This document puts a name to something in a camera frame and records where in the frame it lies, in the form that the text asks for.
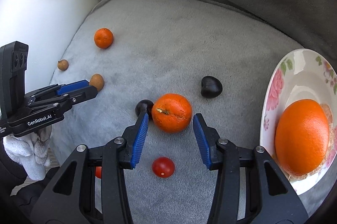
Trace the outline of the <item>left white gloved hand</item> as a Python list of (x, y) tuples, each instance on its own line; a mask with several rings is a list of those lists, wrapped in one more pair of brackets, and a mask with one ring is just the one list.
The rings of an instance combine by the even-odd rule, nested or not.
[(13, 134), (3, 138), (5, 152), (11, 160), (23, 166), (27, 176), (34, 181), (41, 181), (46, 176), (46, 168), (51, 160), (48, 154), (52, 126), (23, 137)]

